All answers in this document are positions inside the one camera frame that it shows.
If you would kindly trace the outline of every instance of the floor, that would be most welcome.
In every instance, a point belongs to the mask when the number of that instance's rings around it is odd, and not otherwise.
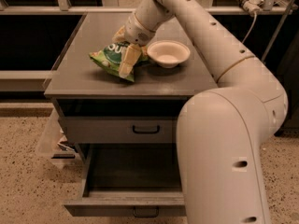
[[[135,6],[138,0],[132,0]],[[185,217],[71,217],[64,200],[78,198],[81,168],[58,169],[36,155],[51,104],[0,102],[0,224],[183,224]],[[273,224],[299,223],[299,132],[285,132],[261,146]]]

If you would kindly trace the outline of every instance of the cabinet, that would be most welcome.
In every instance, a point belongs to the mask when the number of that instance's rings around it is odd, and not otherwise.
[[[129,11],[89,13],[78,28],[45,95],[69,142],[82,158],[78,200],[65,201],[73,216],[184,216],[176,151],[176,124],[184,104],[216,88],[178,21],[155,40],[183,42],[190,59],[173,69],[148,61],[135,83],[107,74],[88,53],[111,43]]]

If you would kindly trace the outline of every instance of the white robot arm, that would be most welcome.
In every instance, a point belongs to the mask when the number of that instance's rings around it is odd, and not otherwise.
[[[124,36],[144,46],[172,16],[219,86],[194,95],[178,117],[178,162],[188,223],[270,224],[259,149],[286,117],[286,92],[195,0],[144,0],[125,24]]]

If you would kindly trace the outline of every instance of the closed drawer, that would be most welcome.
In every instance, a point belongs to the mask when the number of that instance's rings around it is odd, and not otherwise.
[[[176,121],[167,118],[63,118],[61,126],[74,143],[175,143]]]
[[[92,145],[74,217],[186,216],[176,145]]]

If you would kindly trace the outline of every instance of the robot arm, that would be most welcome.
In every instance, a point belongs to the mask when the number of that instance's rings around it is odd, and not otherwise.
[[[219,85],[194,95],[178,117],[188,222],[270,224],[259,148],[286,117],[286,92],[195,0],[144,0],[126,23],[124,36],[144,46],[172,15]]]

